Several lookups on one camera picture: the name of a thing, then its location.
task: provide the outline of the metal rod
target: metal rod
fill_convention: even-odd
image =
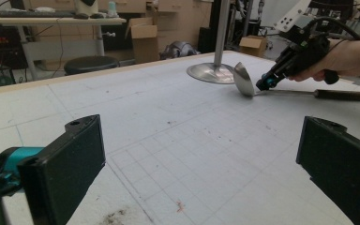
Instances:
[[[244,24],[244,34],[242,35],[242,37],[246,37],[248,35],[250,14],[252,12],[252,8],[253,8],[253,0],[248,0],[247,1],[247,15],[246,15],[245,24]]]
[[[215,67],[221,66],[221,59],[223,57],[224,39],[226,37],[227,21],[229,18],[230,0],[221,1],[220,18],[218,21],[216,51],[215,51]]]

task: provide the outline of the hand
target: hand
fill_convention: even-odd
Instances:
[[[360,76],[360,40],[340,41],[331,39],[331,50],[320,62],[288,79],[301,82],[312,77],[320,82],[325,78],[324,69],[334,70],[338,76]]]

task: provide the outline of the black stool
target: black stool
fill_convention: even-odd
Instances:
[[[119,61],[109,56],[85,56],[69,60],[64,65],[66,76],[108,68],[119,68]]]

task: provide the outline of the desk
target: desk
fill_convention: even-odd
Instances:
[[[121,18],[110,19],[88,19],[78,20],[72,18],[0,18],[0,24],[5,26],[17,26],[22,41],[22,48],[34,81],[38,79],[34,61],[43,59],[63,57],[79,57],[86,55],[104,55],[101,25],[115,25],[125,23]],[[29,42],[23,31],[24,26],[32,25],[94,25],[96,29],[96,39],[63,41],[63,46],[58,42]]]
[[[295,159],[306,115],[340,123],[360,139],[360,102],[247,98],[234,84],[187,75],[188,67],[213,60],[195,55],[0,87],[0,152],[45,146],[65,123],[100,114],[107,165],[69,224],[352,224]],[[223,54],[223,64],[238,62],[254,83],[274,64]],[[277,88],[360,91],[342,80]],[[5,201],[13,224],[31,224],[23,194]]]

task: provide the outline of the round metal base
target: round metal base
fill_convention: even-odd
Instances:
[[[217,67],[213,63],[204,63],[189,67],[187,73],[203,82],[232,84],[234,69],[224,64]]]

